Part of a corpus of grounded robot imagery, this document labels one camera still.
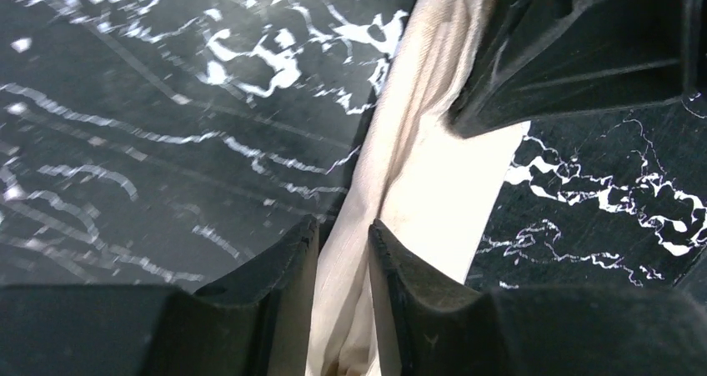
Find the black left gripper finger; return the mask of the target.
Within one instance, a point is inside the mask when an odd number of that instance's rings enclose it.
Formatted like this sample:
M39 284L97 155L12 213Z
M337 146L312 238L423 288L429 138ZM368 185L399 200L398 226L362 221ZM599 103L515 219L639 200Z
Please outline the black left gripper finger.
M646 288L539 285L484 293L369 227L384 375L703 375L706 312Z
M172 285L1 290L4 375L302 375L319 254L307 216L193 293Z
M462 138L706 90L706 0L496 0L449 108Z

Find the beige cloth napkin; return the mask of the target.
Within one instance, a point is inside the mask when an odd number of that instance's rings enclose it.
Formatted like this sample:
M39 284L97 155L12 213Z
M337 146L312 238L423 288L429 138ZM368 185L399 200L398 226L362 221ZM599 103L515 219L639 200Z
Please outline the beige cloth napkin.
M447 112L470 74L496 0L418 0L319 255L306 374L378 375L368 229L466 279L528 123L455 136Z

